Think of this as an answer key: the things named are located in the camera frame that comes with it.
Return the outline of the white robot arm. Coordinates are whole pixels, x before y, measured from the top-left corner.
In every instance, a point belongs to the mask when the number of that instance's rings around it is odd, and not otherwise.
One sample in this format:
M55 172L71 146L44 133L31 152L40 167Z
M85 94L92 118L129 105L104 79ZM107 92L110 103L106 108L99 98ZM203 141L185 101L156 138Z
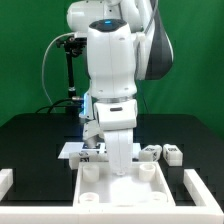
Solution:
M90 86L85 94L83 140L101 137L110 170L125 174L132 163L137 125L137 80L158 80L173 64L173 49L161 21L159 0L80 0L67 23L86 44Z

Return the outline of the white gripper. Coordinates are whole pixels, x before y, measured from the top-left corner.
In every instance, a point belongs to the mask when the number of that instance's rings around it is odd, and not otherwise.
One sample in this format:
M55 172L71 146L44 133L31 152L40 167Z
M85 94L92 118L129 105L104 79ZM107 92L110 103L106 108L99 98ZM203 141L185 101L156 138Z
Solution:
M124 175L132 165L133 130L105 131L104 141L111 172Z

